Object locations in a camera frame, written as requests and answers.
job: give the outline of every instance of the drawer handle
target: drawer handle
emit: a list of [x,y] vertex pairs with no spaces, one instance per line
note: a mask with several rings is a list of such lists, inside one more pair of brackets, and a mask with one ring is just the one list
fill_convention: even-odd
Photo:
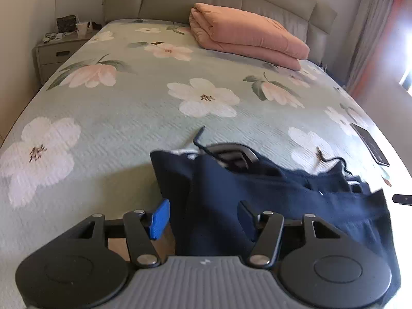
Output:
[[60,52],[56,52],[56,57],[61,57],[63,55],[69,55],[70,51],[60,51]]

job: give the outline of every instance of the navy blue pants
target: navy blue pants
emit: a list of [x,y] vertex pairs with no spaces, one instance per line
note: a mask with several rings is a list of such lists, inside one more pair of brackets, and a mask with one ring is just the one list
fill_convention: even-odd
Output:
[[[165,199],[170,200],[170,225],[177,255],[248,257],[253,243],[237,218],[237,206],[248,201],[257,212],[271,210],[299,220],[313,213],[383,257],[392,282],[382,304],[400,287],[391,219],[383,191],[353,193],[338,164],[329,172],[310,175],[281,168],[261,155],[254,168],[238,173],[209,155],[154,151],[151,160]],[[351,180],[360,181],[359,177]]]

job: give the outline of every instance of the gray gripper base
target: gray gripper base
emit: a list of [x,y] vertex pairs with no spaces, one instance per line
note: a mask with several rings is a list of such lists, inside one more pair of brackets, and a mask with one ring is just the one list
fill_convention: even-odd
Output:
[[129,285],[99,309],[308,309],[269,271],[238,257],[169,257],[135,273]]

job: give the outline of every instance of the gray curtain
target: gray curtain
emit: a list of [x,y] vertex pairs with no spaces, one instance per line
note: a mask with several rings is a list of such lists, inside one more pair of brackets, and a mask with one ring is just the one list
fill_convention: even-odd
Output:
[[351,32],[334,66],[335,77],[351,92],[383,33],[393,0],[361,0]]

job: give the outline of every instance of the bed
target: bed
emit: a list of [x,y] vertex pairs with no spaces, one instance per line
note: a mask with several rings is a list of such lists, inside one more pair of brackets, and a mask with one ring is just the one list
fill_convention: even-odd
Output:
[[[187,20],[196,2],[258,13],[282,23],[311,49],[293,72],[204,50]],[[280,166],[317,174],[341,156],[348,169],[384,188],[401,271],[412,179],[366,113],[320,67],[336,13],[316,0],[105,0],[107,25],[48,80],[0,149],[0,305],[23,308],[19,262],[90,214],[120,218],[150,209],[160,193],[154,149],[239,142]],[[390,168],[378,166],[350,124],[374,136]],[[407,296],[407,272],[394,307]]]

